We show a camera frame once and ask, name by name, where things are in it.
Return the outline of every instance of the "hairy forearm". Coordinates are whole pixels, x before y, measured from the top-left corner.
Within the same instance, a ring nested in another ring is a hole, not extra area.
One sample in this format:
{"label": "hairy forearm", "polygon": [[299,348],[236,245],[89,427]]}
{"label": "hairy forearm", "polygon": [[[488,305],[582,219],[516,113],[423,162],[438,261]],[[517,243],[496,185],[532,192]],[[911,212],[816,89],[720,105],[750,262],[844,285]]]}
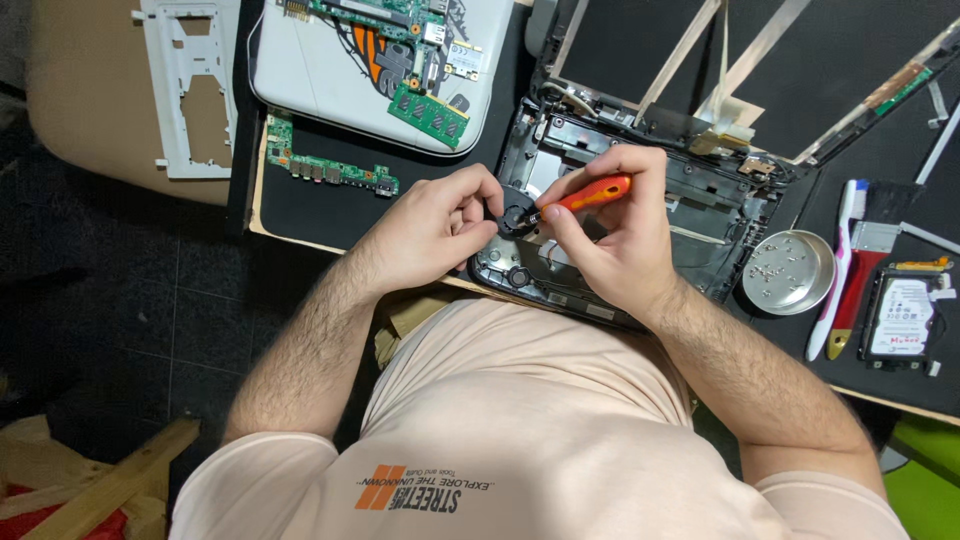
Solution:
{"label": "hairy forearm", "polygon": [[225,442],[260,431],[330,438],[347,403],[378,298],[363,265],[339,260],[244,381]]}
{"label": "hairy forearm", "polygon": [[873,477],[863,429],[826,384],[688,283],[677,287],[651,330],[744,453],[756,454],[750,459],[762,465],[792,452],[804,467],[818,468],[824,453],[854,455],[856,467]]}

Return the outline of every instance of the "person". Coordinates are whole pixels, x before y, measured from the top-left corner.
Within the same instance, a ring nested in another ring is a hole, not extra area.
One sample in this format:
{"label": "person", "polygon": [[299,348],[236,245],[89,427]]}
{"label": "person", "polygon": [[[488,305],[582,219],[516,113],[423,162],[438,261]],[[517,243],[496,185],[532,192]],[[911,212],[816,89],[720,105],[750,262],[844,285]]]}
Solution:
{"label": "person", "polygon": [[[593,243],[550,205],[634,174]],[[537,200],[590,287],[657,339],[493,299],[409,334],[359,440],[330,439],[373,307],[463,269],[503,214],[486,168],[420,181],[329,269],[239,391],[172,538],[907,538],[876,456],[800,362],[678,277],[666,155],[614,146]],[[694,433],[687,385],[739,440],[743,481]]]}

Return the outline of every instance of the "hand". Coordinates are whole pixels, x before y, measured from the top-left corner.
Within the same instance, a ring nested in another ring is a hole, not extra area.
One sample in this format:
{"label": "hand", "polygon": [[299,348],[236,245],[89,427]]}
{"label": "hand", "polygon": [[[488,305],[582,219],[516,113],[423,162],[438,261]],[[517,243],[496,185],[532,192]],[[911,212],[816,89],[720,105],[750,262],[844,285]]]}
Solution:
{"label": "hand", "polygon": [[463,270],[497,232],[483,218],[484,199],[493,215],[503,215],[503,188],[480,163],[417,182],[349,251],[351,270],[375,298]]}
{"label": "hand", "polygon": [[[609,231],[594,244],[570,210],[551,203],[615,172],[634,173],[633,189],[594,212],[597,223]],[[684,286],[673,268],[665,190],[666,154],[621,144],[554,182],[536,202],[590,288],[648,327],[657,324]]]}

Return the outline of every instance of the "beige cushion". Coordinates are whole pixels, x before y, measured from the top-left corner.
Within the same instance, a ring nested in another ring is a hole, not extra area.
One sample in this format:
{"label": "beige cushion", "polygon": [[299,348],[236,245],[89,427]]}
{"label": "beige cushion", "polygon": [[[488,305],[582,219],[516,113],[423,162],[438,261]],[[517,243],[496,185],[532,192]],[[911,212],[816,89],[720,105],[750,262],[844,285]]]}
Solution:
{"label": "beige cushion", "polygon": [[59,158],[89,171],[225,205],[229,180],[171,181],[154,165],[163,150],[143,27],[130,15],[139,9],[136,0],[34,0],[27,69],[34,131]]}

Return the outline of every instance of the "metal bowl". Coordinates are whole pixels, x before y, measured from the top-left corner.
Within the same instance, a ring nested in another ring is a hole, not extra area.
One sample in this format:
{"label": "metal bowl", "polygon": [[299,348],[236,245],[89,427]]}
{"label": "metal bowl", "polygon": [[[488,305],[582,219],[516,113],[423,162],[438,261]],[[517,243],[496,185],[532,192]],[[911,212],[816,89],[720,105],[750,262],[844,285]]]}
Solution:
{"label": "metal bowl", "polygon": [[755,306],[774,315],[795,315],[820,304],[836,273],[836,259],[823,238],[783,231],[760,242],[740,282]]}

